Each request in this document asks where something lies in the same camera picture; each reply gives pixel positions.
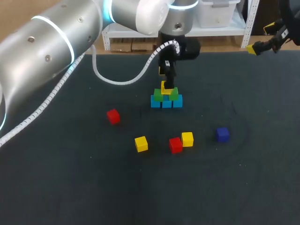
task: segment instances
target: shelf leg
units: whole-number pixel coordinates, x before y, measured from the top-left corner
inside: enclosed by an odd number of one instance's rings
[[[259,0],[248,0],[248,18],[241,48],[246,48],[246,46],[249,44],[258,4]]]
[[[109,37],[107,35],[108,30],[109,30],[109,26],[107,26],[102,31],[102,38],[103,38],[104,48],[105,48],[106,51],[110,51],[110,49],[111,49],[111,42],[110,42]]]

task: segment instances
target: white shelf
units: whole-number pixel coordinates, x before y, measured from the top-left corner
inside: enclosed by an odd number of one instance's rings
[[[186,35],[187,37],[204,37],[204,36],[237,36],[244,35],[245,33],[245,21],[241,14],[235,9],[232,17],[232,21],[229,27],[221,28],[201,28],[196,19],[194,19],[194,24],[192,30]],[[140,34],[134,30],[126,28],[120,24],[109,25],[107,31],[108,38],[156,38],[158,33],[152,36],[147,36]]]
[[[241,11],[245,2],[248,1],[248,17],[245,23]],[[251,31],[255,21],[255,15],[260,0],[241,0],[241,3],[237,5],[232,21],[228,27],[222,28],[201,28],[198,21],[195,19],[193,28],[186,36],[188,37],[204,37],[204,36],[238,36],[243,35],[242,48],[245,48],[250,40]],[[110,50],[109,38],[156,38],[158,33],[152,36],[139,34],[136,31],[128,29],[119,24],[111,24],[107,26],[103,32],[103,42],[105,50]]]

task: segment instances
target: red cube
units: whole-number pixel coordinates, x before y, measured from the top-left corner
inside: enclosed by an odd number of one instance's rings
[[[172,154],[182,152],[182,143],[179,137],[175,137],[169,140],[169,146]]]
[[[120,115],[117,110],[113,109],[111,111],[108,111],[106,114],[107,114],[109,122],[112,125],[120,123]]]

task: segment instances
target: cube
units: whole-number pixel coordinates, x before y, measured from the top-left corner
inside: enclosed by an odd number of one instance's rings
[[[171,95],[173,89],[165,89],[165,81],[161,82],[161,94],[162,95]]]
[[[164,95],[163,108],[172,108],[172,101],[169,100],[168,95]]]
[[[120,123],[120,115],[117,110],[112,109],[111,111],[108,111],[106,115],[112,125]]]
[[[177,101],[178,100],[178,88],[174,88],[172,93],[169,96],[170,101]]]
[[[169,147],[172,154],[182,152],[182,143],[179,137],[175,137],[169,140]]]
[[[151,95],[151,108],[160,108],[160,102],[154,101],[154,95]]]
[[[225,143],[229,141],[229,131],[226,127],[218,128],[216,131],[216,138],[218,142]]]
[[[194,145],[194,137],[192,132],[185,132],[181,134],[181,141],[183,147],[192,147]]]
[[[164,100],[164,96],[161,94],[160,89],[154,89],[154,101],[162,102]]]
[[[178,95],[178,100],[173,101],[173,108],[182,108],[183,107],[183,98],[182,95]]]
[[[135,146],[137,152],[147,151],[148,150],[148,143],[146,137],[138,137],[135,139]]]

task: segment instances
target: green cube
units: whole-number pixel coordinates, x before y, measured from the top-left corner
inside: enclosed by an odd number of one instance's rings
[[[160,89],[154,89],[154,101],[156,101],[156,102],[164,101],[164,96],[161,94]]]
[[[178,100],[178,88],[174,88],[172,93],[169,95],[170,101],[177,101]]]

